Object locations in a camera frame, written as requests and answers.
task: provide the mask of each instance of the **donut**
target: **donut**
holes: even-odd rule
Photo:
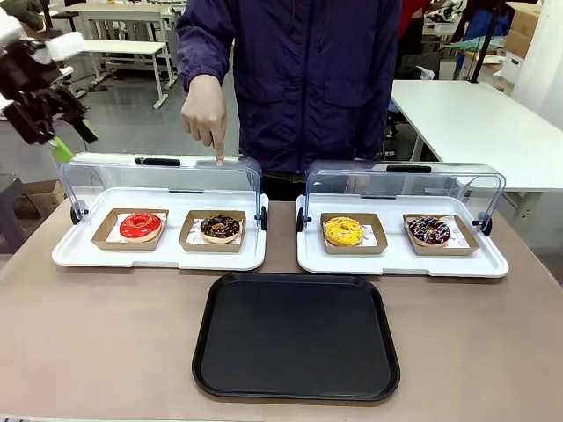
[[[420,246],[442,247],[451,236],[448,224],[429,215],[413,218],[407,227]]]
[[[240,233],[240,223],[228,215],[212,215],[201,222],[201,237],[212,244],[228,244]]]
[[[325,223],[325,239],[334,246],[356,246],[363,239],[363,227],[348,217],[334,217]]]
[[[132,214],[120,224],[120,235],[128,242],[149,242],[160,233],[162,221],[154,214]]]

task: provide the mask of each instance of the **yellow frosted donut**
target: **yellow frosted donut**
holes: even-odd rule
[[[334,246],[356,246],[363,239],[359,222],[347,217],[335,217],[325,224],[325,238]]]

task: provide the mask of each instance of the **white paper liner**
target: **white paper liner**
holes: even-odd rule
[[[130,215],[133,215],[133,214],[139,214],[139,213],[117,214],[117,222],[113,226],[112,231],[109,232],[109,235],[107,235],[106,242],[111,242],[111,243],[115,243],[115,244],[130,244],[131,243],[131,242],[128,242],[125,239],[125,237],[123,237],[120,234],[120,225],[123,222],[123,220],[125,220],[127,217],[129,217]],[[166,226],[166,213],[154,213],[154,215],[156,215],[162,221],[161,230],[164,230],[165,226]]]
[[[409,223],[411,220],[414,220],[416,217],[409,217],[406,218],[405,221]],[[439,219],[441,222],[445,222],[448,224],[448,228],[450,229],[450,238],[448,242],[442,248],[446,249],[467,249],[470,248],[470,245],[465,240],[464,234],[461,232],[459,227],[456,224],[456,217],[454,215],[445,215],[444,217]]]
[[[377,246],[377,238],[373,232],[373,228],[370,225],[363,226],[363,239],[360,244],[355,245],[356,248],[362,248],[364,246]],[[326,246],[335,246],[331,244],[325,237],[325,224],[323,224],[323,238],[325,239]]]
[[[190,232],[187,235],[187,240],[186,240],[187,244],[213,244],[205,240],[203,237],[201,237],[200,226],[203,220],[204,220],[203,218],[194,218],[194,224],[192,224],[192,228],[190,229]],[[228,242],[227,244],[240,244],[240,240],[241,240],[240,234],[243,232],[245,228],[243,227],[242,220],[238,222],[238,224],[240,224],[240,231],[238,232],[237,237],[235,237],[231,242]]]

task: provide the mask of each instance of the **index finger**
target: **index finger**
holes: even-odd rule
[[[225,131],[227,129],[227,120],[223,119],[221,121],[221,125],[215,126],[211,129],[211,135],[213,136],[213,148],[215,148],[215,153],[217,157],[217,164],[223,164],[223,160],[225,159],[225,151],[224,151],[224,138],[225,138]]]

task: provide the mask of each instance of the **empty black serving tray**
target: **empty black serving tray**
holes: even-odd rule
[[[192,365],[222,397],[376,401],[399,368],[379,292],[353,276],[233,273],[209,290]]]

